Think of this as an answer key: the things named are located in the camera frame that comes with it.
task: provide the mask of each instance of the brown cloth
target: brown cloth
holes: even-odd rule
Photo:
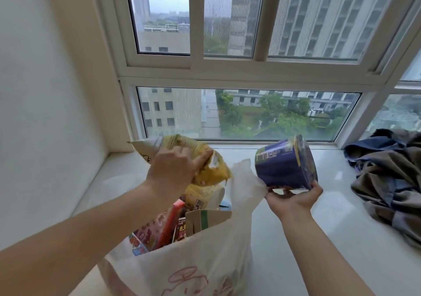
[[[421,248],[421,133],[382,129],[379,134],[399,146],[352,159],[358,150],[366,152],[365,140],[344,149],[350,164],[360,170],[351,189],[365,200],[364,206],[374,219],[391,225],[408,244]]]

